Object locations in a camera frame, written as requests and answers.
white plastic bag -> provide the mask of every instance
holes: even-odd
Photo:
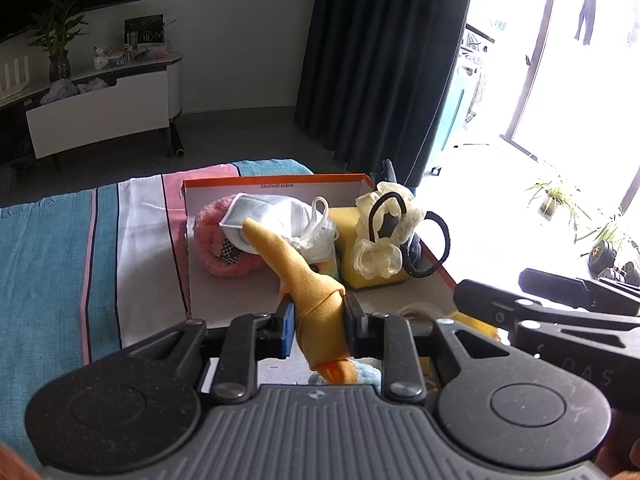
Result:
[[[88,83],[78,84],[78,90],[81,94],[86,94],[87,92],[95,92],[96,90],[102,90],[103,88],[109,88],[109,84],[99,77],[91,79],[91,81],[89,81]]]
[[[58,79],[51,88],[47,95],[45,95],[41,100],[41,105],[48,105],[50,103],[54,103],[55,101],[60,101],[61,99],[66,99],[67,97],[73,97],[74,95],[78,95],[80,91],[78,87],[74,85],[71,81],[66,79]]]

pink stripe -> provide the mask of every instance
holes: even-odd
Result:
[[[80,339],[82,342],[82,364],[89,364],[89,336],[86,330],[86,300],[89,294],[89,279],[91,275],[91,253],[94,246],[95,232],[95,201],[96,190],[91,193],[91,220],[89,222],[89,234],[86,242],[86,256],[84,258],[84,282],[80,296]]]
[[[191,301],[189,297],[189,268],[186,243],[187,213],[182,196],[182,182],[190,178],[219,178],[224,176],[239,176],[238,168],[233,164],[220,164],[218,166],[200,168],[199,170],[181,171],[180,173],[170,173],[162,176],[175,261],[178,266],[182,293],[189,313],[191,313]]]

gray floor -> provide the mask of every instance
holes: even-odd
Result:
[[[289,107],[184,115],[176,121],[183,158],[166,157],[159,131],[68,150],[58,155],[60,171],[49,157],[43,159],[20,177],[15,189],[0,196],[0,206],[236,160],[293,158],[315,173],[344,173],[345,165],[335,162],[320,140],[302,134],[292,117]]]
[[[589,278],[585,258],[593,238],[574,244],[568,211],[551,222],[540,216],[542,199],[530,199],[540,165],[496,137],[495,146],[460,146],[448,152],[440,176],[427,175],[417,196],[449,226],[451,250],[444,267],[456,282],[476,280],[520,291],[527,267]],[[423,222],[420,238],[436,256],[444,249],[434,222]]]

white wall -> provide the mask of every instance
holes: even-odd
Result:
[[[124,19],[164,14],[172,49],[184,54],[185,113],[296,103],[314,0],[142,0],[87,13],[89,36],[69,49],[72,71],[91,66],[92,47],[124,42]],[[30,54],[32,79],[48,59],[25,38],[0,44],[0,62]]]

open drawer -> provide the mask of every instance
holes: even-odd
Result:
[[[127,76],[115,86],[27,112],[37,158],[169,126],[166,70]]]

